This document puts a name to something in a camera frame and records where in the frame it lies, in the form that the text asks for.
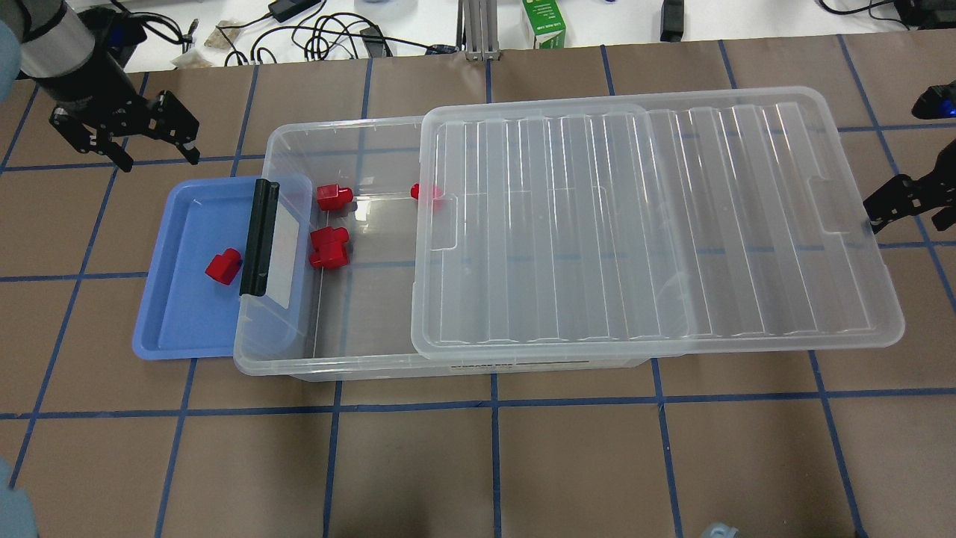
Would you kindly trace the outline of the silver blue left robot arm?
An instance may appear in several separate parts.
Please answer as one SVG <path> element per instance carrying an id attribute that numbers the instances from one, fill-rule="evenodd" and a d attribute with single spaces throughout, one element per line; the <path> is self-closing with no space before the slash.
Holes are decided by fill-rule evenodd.
<path id="1" fill-rule="evenodd" d="M 170 91 L 141 96 L 67 2 L 4 1 L 1 13 L 3 99 L 26 76 L 54 100 L 49 123 L 75 151 L 103 155 L 124 173 L 134 159 L 117 137 L 160 140 L 199 163 L 198 119 Z"/>

